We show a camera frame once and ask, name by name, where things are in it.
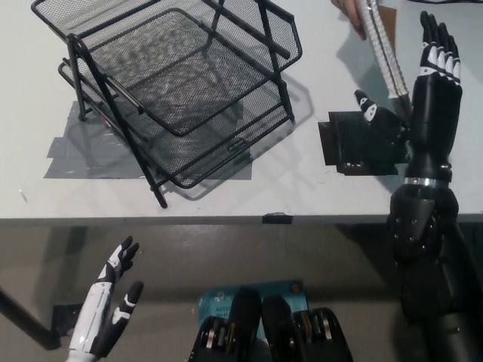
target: prosthetic hand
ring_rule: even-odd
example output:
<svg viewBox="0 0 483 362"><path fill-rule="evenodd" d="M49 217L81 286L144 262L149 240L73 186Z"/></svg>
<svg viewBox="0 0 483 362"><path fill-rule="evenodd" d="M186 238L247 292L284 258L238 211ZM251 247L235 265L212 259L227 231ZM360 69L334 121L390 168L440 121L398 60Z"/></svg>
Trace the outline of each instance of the prosthetic hand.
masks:
<svg viewBox="0 0 483 362"><path fill-rule="evenodd" d="M423 56L405 130L413 155L405 184L391 198L389 239L401 273L403 311L421 326L430 358L483 360L480 283L448 188L462 96L460 59L443 23L423 12L421 24ZM384 113L375 107L374 120ZM395 128L397 119L390 120Z"/></svg>
<svg viewBox="0 0 483 362"><path fill-rule="evenodd" d="M127 238L109 257L97 280L92 284L75 325L67 362L91 362L106 357L117 343L143 291L135 282L121 305L107 318L115 283L133 266L139 244Z"/></svg>

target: black mesh desk organizer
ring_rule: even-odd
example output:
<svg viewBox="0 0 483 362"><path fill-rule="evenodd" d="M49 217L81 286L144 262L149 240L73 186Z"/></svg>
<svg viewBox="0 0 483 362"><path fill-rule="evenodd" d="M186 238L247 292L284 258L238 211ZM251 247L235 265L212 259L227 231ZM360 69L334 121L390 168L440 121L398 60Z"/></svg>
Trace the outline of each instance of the black mesh desk organizer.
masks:
<svg viewBox="0 0 483 362"><path fill-rule="evenodd" d="M59 73L131 148L162 207L288 120L294 17L269 0L37 0Z"/></svg>

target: metal ring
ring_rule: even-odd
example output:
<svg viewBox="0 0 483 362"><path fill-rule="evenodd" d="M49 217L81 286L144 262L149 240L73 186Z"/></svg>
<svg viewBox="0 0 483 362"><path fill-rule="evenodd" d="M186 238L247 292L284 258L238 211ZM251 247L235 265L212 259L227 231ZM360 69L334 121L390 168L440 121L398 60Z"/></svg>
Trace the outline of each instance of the metal ring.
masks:
<svg viewBox="0 0 483 362"><path fill-rule="evenodd" d="M406 177L405 184L428 186L428 187L434 187L435 189L447 189L449 186L449 183L445 181L441 181L439 179L422 179L419 177Z"/></svg>

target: wire mesh tray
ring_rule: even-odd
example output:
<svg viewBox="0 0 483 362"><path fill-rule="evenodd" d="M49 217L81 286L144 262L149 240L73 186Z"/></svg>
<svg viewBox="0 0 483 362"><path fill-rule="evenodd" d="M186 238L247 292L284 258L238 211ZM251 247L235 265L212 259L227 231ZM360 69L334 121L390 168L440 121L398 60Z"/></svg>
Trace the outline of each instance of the wire mesh tray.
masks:
<svg viewBox="0 0 483 362"><path fill-rule="evenodd" d="M73 86L71 69L64 63L59 71ZM85 83L82 90L85 100L116 126L100 91ZM115 101L135 130L134 139L143 156L162 176L159 185L170 180L183 189L200 183L290 118L271 81L184 137L169 133L146 114L139 115L123 97L115 95Z"/></svg>
<svg viewBox="0 0 483 362"><path fill-rule="evenodd" d="M267 38L257 0L225 4L79 0L67 9L60 0L43 0L32 8L60 36L80 33L96 64L130 95L130 101L182 137L301 55L290 14L267 2L268 22L274 29ZM123 9L133 14L119 19ZM74 20L73 14L80 15ZM278 58L277 69L270 49Z"/></svg>

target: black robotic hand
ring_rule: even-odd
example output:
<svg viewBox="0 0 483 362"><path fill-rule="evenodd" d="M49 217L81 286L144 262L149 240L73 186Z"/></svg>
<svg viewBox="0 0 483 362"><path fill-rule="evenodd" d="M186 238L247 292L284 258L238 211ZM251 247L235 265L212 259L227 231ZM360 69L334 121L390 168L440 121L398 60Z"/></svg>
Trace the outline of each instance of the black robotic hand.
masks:
<svg viewBox="0 0 483 362"><path fill-rule="evenodd" d="M446 25L421 14L423 52L414 84L409 122L378 106L363 91L355 97L370 126L395 147L409 141L413 157L408 177L451 181L448 156L454 144L460 114L460 56Z"/></svg>

